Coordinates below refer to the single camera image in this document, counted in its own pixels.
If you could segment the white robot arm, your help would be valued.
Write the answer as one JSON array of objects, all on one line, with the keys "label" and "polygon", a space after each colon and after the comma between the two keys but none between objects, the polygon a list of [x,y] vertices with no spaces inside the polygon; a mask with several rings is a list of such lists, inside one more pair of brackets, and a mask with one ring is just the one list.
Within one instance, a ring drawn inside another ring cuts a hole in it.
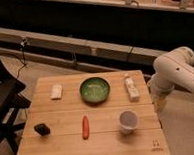
[{"label": "white robot arm", "polygon": [[176,84],[194,93],[193,63],[194,51],[188,47],[175,48],[154,60],[155,73],[148,81],[148,88],[156,112],[161,112],[166,106],[165,97]]}]

